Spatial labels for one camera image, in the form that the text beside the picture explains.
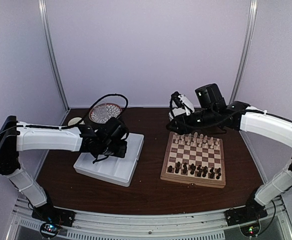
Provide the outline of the white plastic compartment tray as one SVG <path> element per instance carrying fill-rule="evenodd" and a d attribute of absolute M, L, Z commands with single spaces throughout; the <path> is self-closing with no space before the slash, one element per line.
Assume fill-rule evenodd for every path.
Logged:
<path fill-rule="evenodd" d="M 110 156 L 93 163 L 95 158 L 82 153 L 73 165 L 79 174 L 111 184 L 129 187 L 144 144 L 144 135 L 131 133 L 127 139 L 127 152 L 124 158 Z"/>

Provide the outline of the dark chess piece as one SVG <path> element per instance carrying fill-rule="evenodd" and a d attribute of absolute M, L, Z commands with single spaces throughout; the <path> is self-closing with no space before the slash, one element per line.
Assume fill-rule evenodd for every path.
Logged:
<path fill-rule="evenodd" d="M 193 175 L 196 170 L 196 166 L 194 164 L 191 164 L 190 169 L 191 169 L 190 174 Z"/>

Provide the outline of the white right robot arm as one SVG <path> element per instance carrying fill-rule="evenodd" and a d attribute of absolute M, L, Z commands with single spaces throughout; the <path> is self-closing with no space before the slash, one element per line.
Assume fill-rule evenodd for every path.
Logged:
<path fill-rule="evenodd" d="M 242 101 L 225 102 L 216 83 L 195 90 L 200 109 L 178 91 L 170 96 L 169 123 L 166 128 L 178 134 L 190 134 L 213 127 L 250 133 L 278 142 L 292 150 L 292 120 L 261 110 Z M 258 187 L 242 209 L 242 217 L 252 221 L 261 207 L 292 187 L 292 157 L 271 180 Z"/>

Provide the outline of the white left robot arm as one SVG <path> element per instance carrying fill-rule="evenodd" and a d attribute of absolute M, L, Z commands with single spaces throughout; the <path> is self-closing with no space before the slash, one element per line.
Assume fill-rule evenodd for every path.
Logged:
<path fill-rule="evenodd" d="M 20 161 L 38 157 L 39 170 L 50 150 L 89 153 L 97 162 L 109 156 L 123 158 L 128 136 L 127 126 L 116 117 L 93 128 L 80 118 L 60 126 L 25 123 L 11 115 L 0 129 L 0 175 L 38 208 L 41 217 L 53 222 L 58 217 L 57 209 L 49 204 L 48 194 Z"/>

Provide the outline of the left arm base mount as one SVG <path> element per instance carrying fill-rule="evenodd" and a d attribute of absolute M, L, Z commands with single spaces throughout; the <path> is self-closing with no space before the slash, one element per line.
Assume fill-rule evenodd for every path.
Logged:
<path fill-rule="evenodd" d="M 47 223 L 56 224 L 65 227 L 72 227 L 75 218 L 75 212 L 72 210 L 57 208 L 53 205 L 51 198 L 47 197 L 47 202 L 39 207 L 33 206 L 32 215 Z"/>

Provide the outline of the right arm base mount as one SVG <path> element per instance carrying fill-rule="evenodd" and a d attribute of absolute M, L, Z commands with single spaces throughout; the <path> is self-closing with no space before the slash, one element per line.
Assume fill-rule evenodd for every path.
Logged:
<path fill-rule="evenodd" d="M 264 205 L 257 203 L 254 198 L 257 189 L 250 194 L 245 206 L 239 208 L 230 208 L 225 211 L 225 219 L 228 226 L 240 225 L 258 219 L 265 218 L 268 213 Z"/>

